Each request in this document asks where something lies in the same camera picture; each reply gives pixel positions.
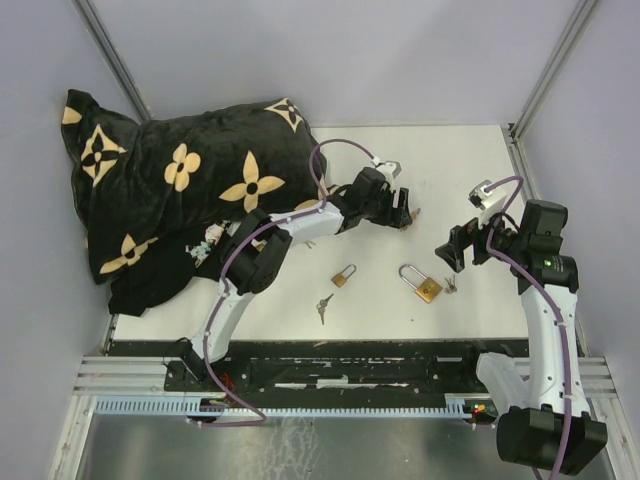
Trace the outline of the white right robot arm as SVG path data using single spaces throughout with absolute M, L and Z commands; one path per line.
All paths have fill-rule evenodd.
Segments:
M 450 230 L 436 255 L 455 272 L 495 258 L 509 265 L 528 329 L 529 373 L 514 358 L 487 352 L 462 362 L 460 382 L 487 389 L 496 406 L 497 450 L 501 460 L 550 478 L 579 474 L 606 446 L 604 423 L 592 418 L 579 370 L 575 317 L 579 289 L 576 261 L 561 254 L 566 207 L 530 200 L 520 225 L 506 226 L 502 198 L 473 194 L 479 215 Z

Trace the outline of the long shackle padlock keys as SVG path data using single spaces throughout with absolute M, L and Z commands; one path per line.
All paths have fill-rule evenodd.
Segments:
M 451 277 L 446 277 L 445 278 L 445 282 L 446 282 L 446 286 L 444 288 L 444 292 L 446 294 L 453 294 L 453 293 L 456 293 L 458 291 L 457 285 L 456 285 L 456 276 L 455 275 L 452 275 Z

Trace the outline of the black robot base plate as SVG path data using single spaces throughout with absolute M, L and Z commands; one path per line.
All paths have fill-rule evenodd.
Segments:
M 455 341 L 233 341 L 218 378 L 259 408 L 439 408 L 477 394 L 482 353 L 525 358 L 523 339 Z

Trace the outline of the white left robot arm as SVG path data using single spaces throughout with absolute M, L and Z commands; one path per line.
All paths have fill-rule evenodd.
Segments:
M 289 250 L 318 237 L 333 236 L 365 220 L 402 230 L 414 219 L 409 189 L 395 184 L 395 171 L 365 167 L 352 182 L 332 186 L 311 206 L 282 214 L 250 213 L 210 255 L 219 274 L 218 294 L 200 329 L 173 342 L 166 354 L 187 364 L 186 376 L 209 390 L 221 378 L 231 338 L 254 298 L 276 280 Z

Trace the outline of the small padlock keys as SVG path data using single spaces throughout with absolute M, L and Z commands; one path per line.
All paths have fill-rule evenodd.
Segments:
M 330 294 L 328 297 L 321 299 L 316 305 L 317 312 L 319 314 L 321 324 L 325 323 L 325 312 L 330 300 L 334 297 L 334 294 Z

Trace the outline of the brass padlock long shackle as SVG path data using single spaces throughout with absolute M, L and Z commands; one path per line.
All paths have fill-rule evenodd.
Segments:
M 413 289 L 414 293 L 427 304 L 431 304 L 443 290 L 436 280 L 411 264 L 401 265 L 398 269 L 398 274 Z

